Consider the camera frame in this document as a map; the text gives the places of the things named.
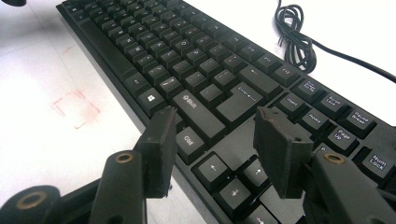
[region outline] brass insert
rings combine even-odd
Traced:
[[[116,157],[116,162],[125,163],[128,161],[131,161],[133,158],[134,158],[134,155],[132,155],[131,153],[123,152]]]
[[[330,161],[335,164],[343,164],[346,162],[344,158],[340,157],[338,154],[335,153],[324,154],[324,159],[326,159],[326,161]]]
[[[44,191],[36,191],[23,196],[17,202],[17,208],[21,210],[38,206],[46,200],[47,194]]]

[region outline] white surface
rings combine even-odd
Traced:
[[[68,33],[55,8],[61,2],[28,0],[25,7],[0,2],[0,206],[31,186],[52,185],[65,195],[90,183],[100,177],[106,158],[132,148],[142,130]],[[274,30],[276,0],[188,2],[283,57]],[[290,0],[282,5],[292,3],[304,10],[304,34],[396,74],[389,12],[395,3]],[[312,77],[396,125],[395,84],[320,49],[316,53]],[[204,222],[173,185],[167,199],[148,200],[149,223]]]

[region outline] enter key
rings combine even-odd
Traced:
[[[231,97],[216,107],[216,114],[233,130],[245,119],[256,112],[256,107],[263,104],[263,97],[251,89],[246,83],[241,82],[231,89]]]

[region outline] keyboard cable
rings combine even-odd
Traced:
[[[300,33],[304,23],[303,9],[298,5],[289,5],[286,7],[282,7],[281,5],[282,0],[279,0],[275,20],[276,28],[280,33],[278,45],[282,47],[283,42],[286,41],[287,43],[285,51],[286,62],[293,64],[307,74],[311,73],[317,66],[317,55],[313,49],[313,45],[315,45],[332,55],[356,63],[396,83],[396,77],[391,73],[360,59],[329,49],[313,38]]]

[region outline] keyboard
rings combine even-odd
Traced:
[[[394,128],[203,11],[179,0],[57,8],[143,124],[177,108],[176,167],[219,223],[305,222],[303,200],[279,199],[258,161],[257,106],[395,193]]]

